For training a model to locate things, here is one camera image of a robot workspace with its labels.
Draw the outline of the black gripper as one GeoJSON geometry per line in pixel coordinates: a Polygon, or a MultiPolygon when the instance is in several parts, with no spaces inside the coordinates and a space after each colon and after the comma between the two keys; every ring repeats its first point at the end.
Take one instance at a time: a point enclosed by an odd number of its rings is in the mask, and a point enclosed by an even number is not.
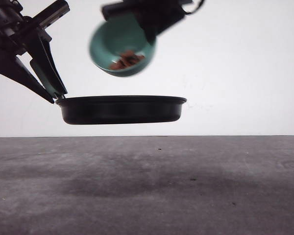
{"type": "Polygon", "coordinates": [[[163,31],[190,14],[183,9],[192,0],[121,0],[101,8],[105,20],[132,13],[149,43],[163,31]]]}
{"type": "Polygon", "coordinates": [[[18,0],[0,0],[0,74],[53,104],[51,95],[65,95],[67,90],[55,67],[46,28],[70,8],[65,0],[56,0],[34,17],[22,15],[22,10],[18,0]],[[17,58],[25,52],[43,86],[17,58]]]}

